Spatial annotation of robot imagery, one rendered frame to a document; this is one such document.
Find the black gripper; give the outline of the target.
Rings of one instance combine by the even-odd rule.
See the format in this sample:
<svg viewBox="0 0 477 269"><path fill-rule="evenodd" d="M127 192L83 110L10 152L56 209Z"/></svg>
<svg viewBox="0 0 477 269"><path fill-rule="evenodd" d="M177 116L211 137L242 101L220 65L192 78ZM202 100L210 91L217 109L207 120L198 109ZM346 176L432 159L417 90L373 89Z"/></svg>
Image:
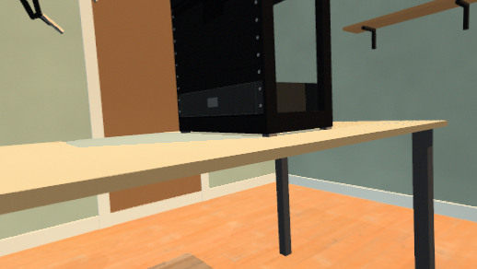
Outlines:
<svg viewBox="0 0 477 269"><path fill-rule="evenodd" d="M41 20L43 20L46 24L48 24L49 26L52 26L53 28L55 28L58 32L60 32L61 34L64 33L64 31L59 27L57 26L53 21L51 21L47 16L45 16L44 14L41 13L41 8L40 8L40 4L39 4L39 0L32 0L33 2L33 5L34 5L34 8L35 8L35 11L36 13L33 12L33 10L31 9L29 3L27 0L20 0L21 4L24 6L24 8L26 9L29 17L31 19L35 19L35 18L40 18Z"/></svg>

